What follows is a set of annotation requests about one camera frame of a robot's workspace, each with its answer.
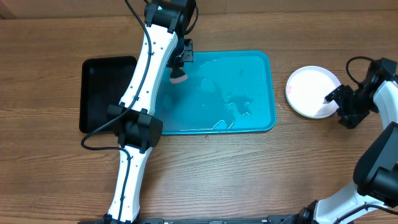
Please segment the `white plate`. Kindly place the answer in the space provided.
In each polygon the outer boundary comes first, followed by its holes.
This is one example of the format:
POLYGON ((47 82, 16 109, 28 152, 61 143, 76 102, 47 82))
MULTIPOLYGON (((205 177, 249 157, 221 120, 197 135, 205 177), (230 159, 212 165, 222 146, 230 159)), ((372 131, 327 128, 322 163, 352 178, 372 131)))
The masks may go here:
POLYGON ((338 105, 325 103, 325 97, 341 85, 329 70, 318 66, 306 66, 294 71, 285 87, 289 105, 302 116, 314 119, 334 114, 338 105))

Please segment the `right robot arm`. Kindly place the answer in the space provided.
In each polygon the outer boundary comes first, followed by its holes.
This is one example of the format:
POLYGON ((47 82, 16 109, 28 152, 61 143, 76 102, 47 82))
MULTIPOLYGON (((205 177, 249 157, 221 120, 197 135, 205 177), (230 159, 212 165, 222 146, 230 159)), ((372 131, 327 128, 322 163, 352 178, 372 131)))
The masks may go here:
POLYGON ((397 83, 384 81, 373 102, 383 132, 360 157, 353 181, 329 198, 314 201, 292 223, 351 223, 375 210, 396 215, 397 206, 397 83))

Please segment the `green and pink sponge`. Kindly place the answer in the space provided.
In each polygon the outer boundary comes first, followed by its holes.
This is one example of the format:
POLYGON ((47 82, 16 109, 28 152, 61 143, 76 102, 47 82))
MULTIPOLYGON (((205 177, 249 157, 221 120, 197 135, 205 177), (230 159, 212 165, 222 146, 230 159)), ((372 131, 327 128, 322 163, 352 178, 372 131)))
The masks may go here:
POLYGON ((170 82, 178 84, 187 80, 187 74, 179 67, 170 69, 170 82))

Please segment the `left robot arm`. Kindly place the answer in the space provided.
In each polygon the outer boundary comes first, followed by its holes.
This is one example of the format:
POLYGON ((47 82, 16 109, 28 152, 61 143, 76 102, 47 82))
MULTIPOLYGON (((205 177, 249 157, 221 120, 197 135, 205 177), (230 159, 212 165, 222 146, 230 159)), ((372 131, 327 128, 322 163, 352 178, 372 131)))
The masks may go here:
POLYGON ((136 223, 146 162, 162 133, 155 118, 155 102, 164 70, 177 80, 187 61, 185 35, 198 17, 195 1, 151 1, 145 7, 144 38, 134 73, 118 105, 108 108, 111 127, 118 138, 120 160, 113 202, 104 223, 136 223))

